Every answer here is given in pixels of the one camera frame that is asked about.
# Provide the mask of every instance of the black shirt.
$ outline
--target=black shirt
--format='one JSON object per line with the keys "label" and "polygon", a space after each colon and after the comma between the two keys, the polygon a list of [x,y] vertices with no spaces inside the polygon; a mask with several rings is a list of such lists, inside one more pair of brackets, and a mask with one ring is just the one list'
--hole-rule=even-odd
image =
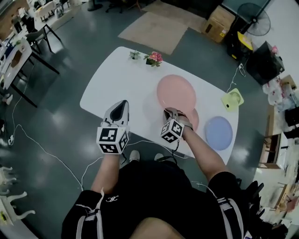
{"label": "black shirt", "polygon": [[[233,199],[242,215],[244,231],[249,221],[249,206],[233,174],[222,172],[208,187],[218,198]],[[83,191],[63,222],[62,238],[75,238],[78,220],[87,215],[76,204],[96,207],[101,194]],[[158,218],[175,228],[184,238],[225,238],[223,217],[217,200],[194,189],[183,170],[172,162],[133,161],[120,169],[112,194],[105,194],[100,211],[105,239],[129,238],[145,218]],[[82,239],[97,238],[95,222],[84,222]]]}

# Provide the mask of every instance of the forearm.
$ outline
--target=forearm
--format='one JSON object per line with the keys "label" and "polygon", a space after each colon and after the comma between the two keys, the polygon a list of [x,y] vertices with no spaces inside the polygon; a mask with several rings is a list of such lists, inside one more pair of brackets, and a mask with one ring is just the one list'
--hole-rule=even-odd
{"label": "forearm", "polygon": [[120,156],[119,155],[105,155],[100,169],[93,181],[92,191],[101,192],[103,188],[104,193],[111,193],[118,181],[118,174],[120,170]]}
{"label": "forearm", "polygon": [[183,138],[192,150],[195,159],[210,181],[216,174],[228,171],[221,157],[206,144],[192,129],[185,127]]}

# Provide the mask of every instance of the gray concrete floor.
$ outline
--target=gray concrete floor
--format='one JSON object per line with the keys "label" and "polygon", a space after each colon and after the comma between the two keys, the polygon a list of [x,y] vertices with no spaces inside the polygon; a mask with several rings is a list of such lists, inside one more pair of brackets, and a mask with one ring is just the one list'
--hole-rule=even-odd
{"label": "gray concrete floor", "polygon": [[[84,4],[71,21],[56,30],[63,45],[50,34],[54,54],[49,53],[45,42],[41,44],[43,57],[60,71],[60,75],[36,63],[26,95],[38,108],[22,99],[14,112],[15,123],[21,124],[45,150],[64,161],[79,179],[86,166],[100,157],[95,138],[101,119],[79,106],[89,80],[105,58],[119,46],[141,52],[153,50],[117,37],[143,12],[132,9],[119,14],[118,10],[111,10],[107,14],[106,6],[88,12]],[[229,87],[237,67],[224,46],[191,29],[186,31],[173,54],[163,57],[165,61],[224,91]],[[26,63],[24,71],[29,74],[31,67],[30,63]],[[251,76],[237,74],[235,82],[245,103],[239,109],[238,132],[228,167],[242,179],[242,187],[245,188],[254,177],[262,150],[268,102],[261,86]],[[24,89],[22,81],[18,86]],[[14,94],[11,106],[6,108],[11,135],[12,110],[19,95],[13,89],[9,91]],[[130,143],[138,140],[141,140],[139,136],[131,135]],[[133,149],[140,151],[142,159],[152,159],[156,153],[169,155],[158,145],[139,143],[125,150],[127,157]],[[18,210],[36,211],[36,215],[29,215],[24,222],[41,238],[59,238],[62,221],[81,192],[78,182],[56,158],[46,155],[29,140],[20,128],[16,130],[12,148],[1,147],[0,157],[1,164],[12,166],[18,178],[18,183],[11,187],[12,194],[28,192],[26,198],[16,200]],[[206,183],[194,159],[178,159],[178,163],[191,181]],[[86,189],[90,188],[99,165],[100,160],[89,168],[84,180]]]}

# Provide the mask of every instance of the white sneaker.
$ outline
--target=white sneaker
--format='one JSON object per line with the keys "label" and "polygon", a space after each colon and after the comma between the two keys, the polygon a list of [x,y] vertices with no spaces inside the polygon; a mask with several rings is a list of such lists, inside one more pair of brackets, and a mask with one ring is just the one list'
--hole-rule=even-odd
{"label": "white sneaker", "polygon": [[10,105],[11,101],[13,100],[13,95],[11,95],[9,98],[7,98],[6,104]]}
{"label": "white sneaker", "polygon": [[140,161],[140,153],[137,150],[133,150],[130,154],[130,162],[133,160]]}
{"label": "white sneaker", "polygon": [[159,153],[159,154],[156,154],[154,160],[157,161],[158,159],[163,158],[163,157],[164,157],[164,155]]}

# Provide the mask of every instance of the yellow-green fan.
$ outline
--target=yellow-green fan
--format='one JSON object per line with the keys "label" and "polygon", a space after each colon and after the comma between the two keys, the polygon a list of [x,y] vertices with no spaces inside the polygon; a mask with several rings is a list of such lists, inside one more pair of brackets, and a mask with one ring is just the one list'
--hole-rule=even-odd
{"label": "yellow-green fan", "polygon": [[221,101],[227,111],[235,111],[241,104],[244,103],[244,99],[241,96],[237,88],[221,97]]}

